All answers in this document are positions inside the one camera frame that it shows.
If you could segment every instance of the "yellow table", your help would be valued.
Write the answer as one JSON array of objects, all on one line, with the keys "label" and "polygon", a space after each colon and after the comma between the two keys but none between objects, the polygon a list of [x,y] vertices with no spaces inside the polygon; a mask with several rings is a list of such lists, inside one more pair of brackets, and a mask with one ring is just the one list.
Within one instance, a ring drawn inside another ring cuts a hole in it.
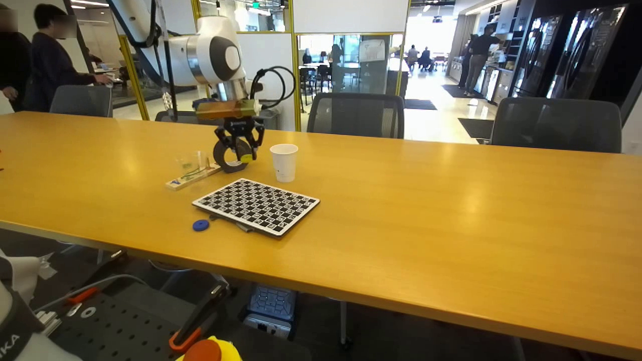
[{"label": "yellow table", "polygon": [[[210,126],[0,117],[0,227],[448,323],[642,359],[642,158],[268,132],[260,163],[187,189]],[[191,202],[273,182],[270,146],[301,146],[285,189],[322,205],[282,242]]]}]

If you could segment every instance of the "paper cup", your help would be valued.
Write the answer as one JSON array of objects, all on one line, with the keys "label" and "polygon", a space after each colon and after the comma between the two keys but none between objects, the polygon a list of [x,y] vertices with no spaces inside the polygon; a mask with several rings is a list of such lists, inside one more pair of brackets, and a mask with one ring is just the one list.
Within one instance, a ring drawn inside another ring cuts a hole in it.
[{"label": "paper cup", "polygon": [[273,144],[273,169],[280,182],[293,182],[298,174],[298,152],[296,144]]}]

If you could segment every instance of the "dark jacket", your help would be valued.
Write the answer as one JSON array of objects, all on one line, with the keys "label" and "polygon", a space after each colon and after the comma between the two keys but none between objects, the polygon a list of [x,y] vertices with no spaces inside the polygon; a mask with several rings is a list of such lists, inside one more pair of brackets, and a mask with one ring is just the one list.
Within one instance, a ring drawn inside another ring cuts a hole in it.
[{"label": "dark jacket", "polygon": [[57,89],[62,84],[91,84],[94,76],[79,75],[67,50],[57,39],[37,32],[32,39],[32,76],[24,106],[49,112]]},{"label": "dark jacket", "polygon": [[26,83],[30,76],[30,44],[21,32],[0,32],[0,89],[13,87],[19,99],[10,100],[15,110],[23,110]]}]

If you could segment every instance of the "wooden table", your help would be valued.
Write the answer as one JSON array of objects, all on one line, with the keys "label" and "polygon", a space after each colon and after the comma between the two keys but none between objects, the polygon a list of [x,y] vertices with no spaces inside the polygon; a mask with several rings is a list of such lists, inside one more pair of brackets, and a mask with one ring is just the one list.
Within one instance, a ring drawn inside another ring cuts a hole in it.
[{"label": "wooden table", "polygon": [[[164,187],[214,142],[210,126],[0,117],[0,226],[642,359],[642,158],[270,131],[247,171]],[[194,233],[194,199],[275,182],[275,142],[301,146],[285,189],[322,205],[282,242]]]}]

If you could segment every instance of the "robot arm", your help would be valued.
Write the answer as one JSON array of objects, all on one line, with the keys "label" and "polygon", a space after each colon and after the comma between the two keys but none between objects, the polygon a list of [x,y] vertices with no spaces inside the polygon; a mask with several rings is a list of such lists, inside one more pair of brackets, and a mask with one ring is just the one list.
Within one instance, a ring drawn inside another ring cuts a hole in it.
[{"label": "robot arm", "polygon": [[219,87],[243,79],[235,25],[226,17],[168,14],[191,8],[189,0],[109,0],[119,31],[158,79],[175,87]]}]

